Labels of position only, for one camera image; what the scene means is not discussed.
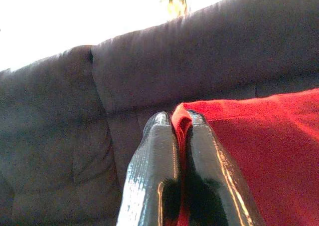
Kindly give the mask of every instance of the overexposed background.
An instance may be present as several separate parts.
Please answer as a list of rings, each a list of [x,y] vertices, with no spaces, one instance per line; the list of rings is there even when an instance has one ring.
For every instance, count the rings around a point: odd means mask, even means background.
[[[221,0],[187,0],[191,11]],[[160,0],[0,0],[0,71],[167,20]]]

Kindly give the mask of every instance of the couch cushion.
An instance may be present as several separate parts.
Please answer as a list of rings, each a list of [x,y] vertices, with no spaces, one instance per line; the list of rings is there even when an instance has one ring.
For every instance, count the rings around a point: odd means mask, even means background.
[[[92,48],[107,112],[319,71],[319,0],[224,0]]]
[[[292,93],[319,88],[319,73],[285,76],[256,84],[256,97]]]
[[[0,72],[0,134],[96,118],[104,112],[92,77],[90,46]]]
[[[114,223],[121,193],[90,46],[0,73],[0,224]]]
[[[14,192],[13,222],[117,215],[120,192],[106,119],[30,130],[1,141],[1,173]]]
[[[113,219],[99,219],[99,220],[88,220],[82,223],[72,224],[58,224],[57,226],[114,226],[116,225],[117,218]]]

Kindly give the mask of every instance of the red blanket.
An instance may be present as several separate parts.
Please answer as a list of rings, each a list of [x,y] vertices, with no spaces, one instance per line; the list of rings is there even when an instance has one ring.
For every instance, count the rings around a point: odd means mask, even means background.
[[[180,147],[186,109],[205,116],[237,161],[267,225],[319,225],[319,89],[183,103],[172,116]],[[181,212],[179,225],[187,216]]]

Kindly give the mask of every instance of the gray couch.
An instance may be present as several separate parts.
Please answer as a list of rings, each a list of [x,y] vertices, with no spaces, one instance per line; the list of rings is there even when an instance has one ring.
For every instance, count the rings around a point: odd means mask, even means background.
[[[0,225],[115,225],[146,121],[319,87],[319,0],[224,0],[0,72]]]

